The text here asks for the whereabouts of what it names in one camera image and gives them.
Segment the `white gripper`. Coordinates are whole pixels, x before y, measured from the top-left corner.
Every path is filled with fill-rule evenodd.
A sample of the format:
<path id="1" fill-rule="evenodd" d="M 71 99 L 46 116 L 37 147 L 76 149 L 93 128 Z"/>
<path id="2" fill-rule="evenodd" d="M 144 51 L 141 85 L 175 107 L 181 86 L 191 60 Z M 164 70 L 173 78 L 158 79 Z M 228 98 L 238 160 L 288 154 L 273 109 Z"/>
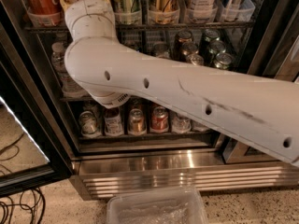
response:
<path id="1" fill-rule="evenodd" d="M 117 37 L 110 0 L 59 1 L 65 11 L 65 24 L 74 41 L 84 37 Z"/>

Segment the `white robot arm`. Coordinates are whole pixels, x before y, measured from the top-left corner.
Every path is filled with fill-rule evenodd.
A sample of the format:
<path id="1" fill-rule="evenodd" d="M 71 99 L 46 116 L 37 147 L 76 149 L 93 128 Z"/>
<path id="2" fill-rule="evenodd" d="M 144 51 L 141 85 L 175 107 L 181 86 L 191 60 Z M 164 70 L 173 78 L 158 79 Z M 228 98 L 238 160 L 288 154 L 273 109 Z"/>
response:
<path id="1" fill-rule="evenodd" d="M 109 0 L 60 0 L 68 74 L 100 104 L 150 100 L 299 166 L 299 85 L 152 57 L 122 45 Z"/>

